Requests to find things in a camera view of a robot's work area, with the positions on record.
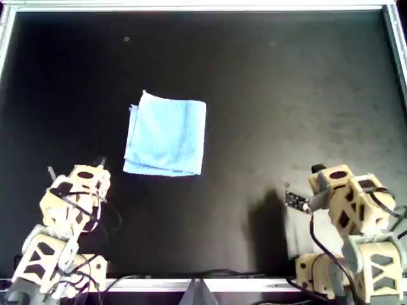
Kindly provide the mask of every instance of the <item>metal frame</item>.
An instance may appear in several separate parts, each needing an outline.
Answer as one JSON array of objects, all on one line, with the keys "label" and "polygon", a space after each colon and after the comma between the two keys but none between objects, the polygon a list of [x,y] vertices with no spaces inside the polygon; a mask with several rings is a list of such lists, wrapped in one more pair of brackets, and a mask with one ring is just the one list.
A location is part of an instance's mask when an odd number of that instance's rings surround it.
[{"label": "metal frame", "polygon": [[[394,60],[407,100],[407,47],[393,0],[4,0],[0,19],[0,77],[18,12],[35,11],[334,11],[382,10]],[[108,279],[109,285],[115,279]],[[127,279],[111,291],[184,292],[190,279]],[[285,279],[205,279],[213,292],[295,292]],[[403,279],[407,291],[407,279]]]}]

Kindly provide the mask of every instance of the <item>wire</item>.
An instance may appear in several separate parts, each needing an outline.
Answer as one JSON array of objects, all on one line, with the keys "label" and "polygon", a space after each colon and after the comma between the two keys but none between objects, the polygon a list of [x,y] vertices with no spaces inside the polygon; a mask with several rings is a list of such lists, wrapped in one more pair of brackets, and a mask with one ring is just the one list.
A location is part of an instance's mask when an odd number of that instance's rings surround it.
[{"label": "wire", "polygon": [[335,255],[333,255],[315,236],[315,232],[314,232],[314,213],[311,213],[311,221],[310,221],[310,234],[311,234],[311,238],[312,240],[317,244],[317,246],[319,248],[321,248],[321,250],[335,263],[338,265],[338,267],[342,270],[343,274],[347,277],[349,284],[350,284],[350,289],[352,291],[352,295],[354,298],[354,302],[356,305],[360,304],[360,299],[357,296],[357,292],[356,292],[356,285],[355,282],[353,280],[353,278],[351,277],[351,275],[348,273],[348,271],[345,269],[345,267],[343,267],[343,265],[341,264],[341,262],[335,257]]},{"label": "wire", "polygon": [[51,288],[48,289],[48,291],[45,293],[45,296],[46,296],[46,298],[49,298],[49,297],[53,294],[52,290],[54,290],[55,288],[57,288],[57,286],[58,286],[59,284],[68,284],[68,285],[70,285],[71,287],[75,288],[75,290],[78,291],[79,289],[76,288],[76,285],[79,284],[82,280],[83,280],[83,276],[82,276],[81,279],[80,279],[79,281],[77,281],[77,282],[72,282],[72,281],[68,281],[68,280],[60,280],[60,281],[58,281],[57,283],[54,283],[54,284],[51,286]]},{"label": "wire", "polygon": [[316,292],[312,292],[310,290],[307,290],[301,286],[299,286],[298,284],[294,283],[293,281],[291,281],[289,278],[286,279],[286,281],[288,282],[288,284],[290,284],[291,286],[293,286],[294,288],[297,288],[299,291],[303,292],[304,294],[308,294],[310,297],[312,297],[313,299],[317,299],[319,301],[323,301],[323,302],[328,302],[329,300],[319,294],[317,294]]},{"label": "wire", "polygon": [[69,200],[68,198],[66,198],[66,195],[58,192],[58,189],[50,189],[50,193],[54,194],[56,197],[64,200],[67,204],[71,205],[72,207],[76,208],[77,210],[79,210],[80,212],[84,213],[85,215],[87,215],[92,221],[94,222],[98,222],[100,224],[100,226],[102,227],[102,232],[103,235],[106,239],[106,247],[109,245],[109,235],[107,233],[107,229],[106,227],[99,221],[99,219],[96,219],[91,213],[89,213],[88,211],[86,211],[84,208],[82,208],[81,206],[77,205],[75,202]]},{"label": "wire", "polygon": [[315,263],[318,261],[318,259],[319,259],[320,257],[322,257],[323,255],[324,255],[323,253],[319,254],[319,255],[314,259],[314,261],[312,262],[312,265],[311,265],[311,284],[312,284],[312,291],[313,291],[313,292],[315,292],[314,266],[315,266]]},{"label": "wire", "polygon": [[115,281],[113,281],[109,286],[107,286],[107,288],[103,291],[103,296],[102,296],[102,302],[101,304],[103,304],[104,299],[106,298],[107,293],[109,292],[109,290],[111,290],[113,288],[113,286],[115,286],[119,281],[122,280],[126,280],[129,278],[138,278],[139,276],[137,275],[126,275],[126,276],[122,276],[121,278],[116,279]]},{"label": "wire", "polygon": [[208,276],[224,276],[230,275],[233,277],[264,277],[265,274],[262,273],[253,273],[253,272],[239,272],[231,269],[211,269],[207,271],[197,272],[195,274],[189,274],[189,276],[193,275],[192,277],[196,278],[205,278]]},{"label": "wire", "polygon": [[102,303],[103,302],[102,301],[102,294],[100,293],[99,284],[96,282],[96,280],[90,274],[84,273],[82,271],[77,271],[77,272],[75,272],[75,274],[86,276],[89,279],[89,281],[91,281],[93,283],[93,285],[95,286],[95,289],[97,291],[98,302],[99,302],[100,305],[102,305],[103,304]]},{"label": "wire", "polygon": [[[392,211],[388,207],[386,207],[377,197],[375,196],[375,192],[381,192],[385,194],[389,194],[392,196],[393,199],[395,199],[394,194],[389,191],[386,187],[372,187],[371,189],[365,190],[366,194],[369,194],[373,201],[386,213],[389,215],[397,218],[397,221],[393,224],[393,226],[389,229],[390,232],[393,232],[399,225],[402,223],[402,221],[407,219],[407,211],[404,211],[404,214],[398,214],[395,211]],[[401,238],[405,237],[407,235],[407,230],[403,231],[402,233],[397,235],[397,239],[400,240]]]},{"label": "wire", "polygon": [[[89,267],[89,276],[91,276],[92,274],[92,268],[90,267],[90,261],[86,259],[86,257],[83,254],[79,254],[80,256],[82,256],[82,258],[85,260],[85,262],[87,262],[88,267]],[[86,283],[87,288],[88,288],[88,292],[86,293],[85,299],[82,302],[82,305],[86,304],[86,300],[88,299],[88,295],[89,295],[89,291],[90,291],[90,281],[88,283]],[[76,305],[76,301],[78,300],[78,296],[79,294],[84,291],[86,289],[86,285],[84,285],[81,289],[81,291],[78,292],[77,295],[75,295],[75,301],[74,301],[74,305]]]},{"label": "wire", "polygon": [[301,302],[296,302],[296,303],[274,303],[274,302],[268,302],[268,301],[259,301],[254,303],[253,305],[304,305],[313,302],[313,300],[305,300]]},{"label": "wire", "polygon": [[393,199],[395,199],[394,194],[389,191],[387,188],[385,187],[372,187],[370,189],[364,189],[364,192],[366,194],[369,194],[371,196],[371,199],[373,199],[373,201],[386,213],[390,214],[391,216],[395,217],[395,218],[404,218],[403,215],[400,215],[398,213],[396,213],[395,211],[392,211],[391,209],[389,209],[388,207],[386,207],[379,199],[377,199],[375,192],[379,192],[379,193],[385,193],[385,194],[389,194],[392,196]]},{"label": "wire", "polygon": [[114,206],[107,204],[107,200],[104,197],[102,197],[101,195],[99,195],[97,193],[91,193],[91,192],[86,192],[86,191],[69,192],[69,193],[64,194],[64,197],[76,196],[76,195],[91,195],[91,196],[96,197],[98,200],[100,200],[100,201],[98,201],[99,205],[100,205],[100,202],[105,203],[105,205],[107,207],[109,207],[116,214],[117,219],[118,219],[118,225],[112,230],[117,231],[117,230],[119,230],[119,228],[121,228],[121,225],[123,224],[123,218],[121,217],[121,214]]},{"label": "wire", "polygon": [[398,217],[395,223],[393,223],[392,227],[389,229],[390,232],[393,232],[397,227],[400,225],[400,223],[403,222],[403,220],[407,219],[407,206],[403,205],[399,208],[404,208],[404,213],[402,217]]}]

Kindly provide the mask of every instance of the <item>black tabletop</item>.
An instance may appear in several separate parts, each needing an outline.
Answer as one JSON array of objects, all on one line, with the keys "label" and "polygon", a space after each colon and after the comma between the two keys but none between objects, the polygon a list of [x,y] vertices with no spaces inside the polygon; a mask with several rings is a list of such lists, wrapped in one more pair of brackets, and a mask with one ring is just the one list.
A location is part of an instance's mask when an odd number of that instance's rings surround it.
[{"label": "black tabletop", "polygon": [[[207,104],[202,174],[123,173],[143,90]],[[0,275],[41,222],[47,166],[107,156],[118,273],[292,274],[279,191],[347,163],[407,195],[407,130],[379,12],[18,13],[0,89]],[[104,222],[115,218],[104,210]],[[81,239],[98,252],[101,234]]]}]

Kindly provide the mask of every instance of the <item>folded towel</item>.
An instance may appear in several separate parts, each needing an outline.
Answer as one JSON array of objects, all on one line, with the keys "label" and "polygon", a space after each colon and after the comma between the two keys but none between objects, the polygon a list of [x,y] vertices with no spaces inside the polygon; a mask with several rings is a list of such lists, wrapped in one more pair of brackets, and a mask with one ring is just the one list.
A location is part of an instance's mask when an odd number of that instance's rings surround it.
[{"label": "folded towel", "polygon": [[132,105],[123,171],[143,175],[201,174],[206,104],[145,91]]}]

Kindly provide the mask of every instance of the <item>cloth fold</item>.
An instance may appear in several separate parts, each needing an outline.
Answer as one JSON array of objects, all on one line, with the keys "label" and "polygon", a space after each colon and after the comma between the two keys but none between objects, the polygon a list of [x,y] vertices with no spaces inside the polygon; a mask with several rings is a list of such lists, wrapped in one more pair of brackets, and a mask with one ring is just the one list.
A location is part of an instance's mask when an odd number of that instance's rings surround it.
[{"label": "cloth fold", "polygon": [[201,173],[206,104],[170,100],[143,92],[132,105],[123,171],[143,175]]}]

